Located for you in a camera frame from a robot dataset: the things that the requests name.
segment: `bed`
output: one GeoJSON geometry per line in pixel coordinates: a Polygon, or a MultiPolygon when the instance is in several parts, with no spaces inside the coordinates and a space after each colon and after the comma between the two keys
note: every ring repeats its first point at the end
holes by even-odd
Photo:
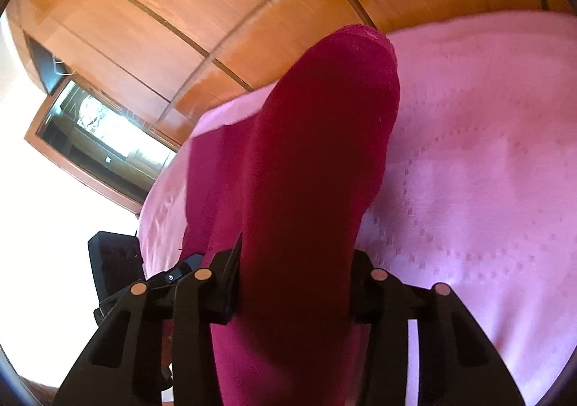
{"type": "MultiPolygon", "coordinates": [[[[405,283],[450,284],[535,405],[577,344],[577,19],[499,12],[388,36],[401,103],[356,247],[405,283]]],[[[273,86],[204,114],[152,187],[148,277],[234,244],[223,213],[273,86]]]]}

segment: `red cloth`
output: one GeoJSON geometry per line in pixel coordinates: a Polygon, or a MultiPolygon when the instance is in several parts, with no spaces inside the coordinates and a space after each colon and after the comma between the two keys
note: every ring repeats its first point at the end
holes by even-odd
{"type": "MultiPolygon", "coordinates": [[[[391,44],[345,27],[279,81],[246,150],[202,165],[218,186],[191,177],[198,195],[188,200],[181,258],[230,247],[243,231],[237,316],[212,327],[225,405],[344,404],[358,350],[348,318],[353,245],[383,179],[398,105],[391,44]]],[[[222,134],[207,140],[218,146],[222,134]]]]}

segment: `white wall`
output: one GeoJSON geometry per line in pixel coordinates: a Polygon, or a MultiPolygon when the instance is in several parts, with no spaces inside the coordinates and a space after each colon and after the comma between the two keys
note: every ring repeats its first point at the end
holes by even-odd
{"type": "Polygon", "coordinates": [[[0,22],[0,344],[19,374],[58,386],[96,330],[87,241],[137,220],[24,141],[45,95],[0,22]]]}

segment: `wooden frame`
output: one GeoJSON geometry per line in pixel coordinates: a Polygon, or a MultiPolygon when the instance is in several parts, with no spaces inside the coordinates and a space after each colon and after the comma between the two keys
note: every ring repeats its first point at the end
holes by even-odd
{"type": "MultiPolygon", "coordinates": [[[[78,79],[77,76],[71,76],[69,80],[76,81],[78,79]]],[[[128,209],[134,214],[139,214],[142,209],[142,204],[134,201],[126,197],[125,195],[119,193],[114,188],[108,186],[105,183],[102,183],[98,179],[94,178],[90,173],[82,170],[78,165],[71,162],[67,159],[64,155],[54,150],[50,145],[44,142],[38,136],[38,130],[40,129],[44,118],[52,108],[54,102],[59,97],[60,93],[64,89],[65,85],[67,84],[67,80],[63,80],[61,84],[58,86],[57,90],[54,92],[54,95],[50,97],[46,97],[36,114],[34,115],[34,119],[32,120],[30,127],[28,128],[24,139],[28,142],[34,149],[36,149],[39,153],[44,155],[48,160],[50,160],[53,164],[55,164],[60,169],[64,170],[69,175],[76,178],[79,182],[86,185],[87,187],[91,188],[92,190],[96,191],[100,195],[108,198],[109,200],[115,202],[119,206],[122,206],[125,209],[128,209]]],[[[79,85],[82,87],[85,86],[82,79],[79,79],[79,85]]]]}

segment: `pink tablecloth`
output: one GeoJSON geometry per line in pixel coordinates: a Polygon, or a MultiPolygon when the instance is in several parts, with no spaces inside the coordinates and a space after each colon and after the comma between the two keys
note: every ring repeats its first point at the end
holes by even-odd
{"type": "MultiPolygon", "coordinates": [[[[534,405],[577,343],[577,19],[493,13],[389,38],[401,104],[357,248],[409,284],[451,284],[534,405]]],[[[139,230],[148,275],[178,261],[187,192],[199,249],[234,240],[212,224],[270,90],[204,115],[158,179],[139,230]]]]}

